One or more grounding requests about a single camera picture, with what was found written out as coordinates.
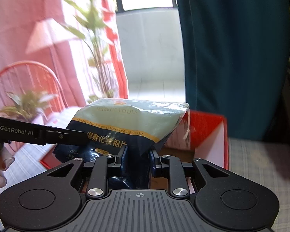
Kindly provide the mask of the teal curtain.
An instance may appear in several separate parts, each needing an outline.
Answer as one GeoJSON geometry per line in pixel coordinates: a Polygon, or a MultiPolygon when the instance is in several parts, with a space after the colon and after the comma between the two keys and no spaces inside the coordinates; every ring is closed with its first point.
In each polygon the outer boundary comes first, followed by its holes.
{"type": "Polygon", "coordinates": [[[231,137],[261,140],[288,62],[289,0],[177,0],[186,101],[227,118],[231,137]]]}

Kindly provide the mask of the cotton pad package bag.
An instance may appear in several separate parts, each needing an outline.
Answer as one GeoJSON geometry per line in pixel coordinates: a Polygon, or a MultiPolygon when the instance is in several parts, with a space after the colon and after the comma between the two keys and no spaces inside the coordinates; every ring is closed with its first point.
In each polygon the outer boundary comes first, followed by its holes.
{"type": "Polygon", "coordinates": [[[125,150],[122,174],[109,181],[112,188],[149,187],[149,151],[160,150],[189,109],[188,103],[151,102],[102,98],[79,109],[69,122],[70,130],[87,135],[76,145],[56,145],[53,153],[60,162],[82,158],[93,162],[98,157],[125,150]]]}

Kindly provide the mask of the blue plaid bed sheet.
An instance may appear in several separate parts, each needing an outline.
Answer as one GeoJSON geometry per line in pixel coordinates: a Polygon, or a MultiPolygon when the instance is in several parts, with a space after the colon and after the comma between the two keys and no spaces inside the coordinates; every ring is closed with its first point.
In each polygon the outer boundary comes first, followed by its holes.
{"type": "MultiPolygon", "coordinates": [[[[70,107],[62,113],[52,114],[47,125],[66,127],[77,109],[70,107]]],[[[185,161],[190,161],[193,156],[210,159],[210,162],[218,162],[218,165],[270,188],[281,205],[273,228],[275,231],[290,231],[290,148],[282,144],[240,139],[227,142],[226,118],[197,111],[190,111],[190,145],[187,145],[182,137],[186,132],[187,117],[173,131],[164,147],[158,150],[159,154],[169,152],[185,161]]],[[[53,154],[54,147],[52,144],[24,144],[14,156],[14,165],[5,172],[8,184],[1,190],[59,165],[53,154]]]]}

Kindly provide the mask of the red strawberry cardboard box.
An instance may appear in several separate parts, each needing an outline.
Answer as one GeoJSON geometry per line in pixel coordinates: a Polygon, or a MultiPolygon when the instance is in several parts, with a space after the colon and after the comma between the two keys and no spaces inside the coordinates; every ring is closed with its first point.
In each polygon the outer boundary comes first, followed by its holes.
{"type": "Polygon", "coordinates": [[[221,115],[100,107],[79,111],[67,128],[86,132],[86,145],[56,145],[42,158],[42,165],[50,169],[77,157],[93,162],[107,154],[119,156],[119,173],[108,180],[112,189],[148,188],[152,149],[185,162],[202,157],[228,168],[227,124],[221,115]]]}

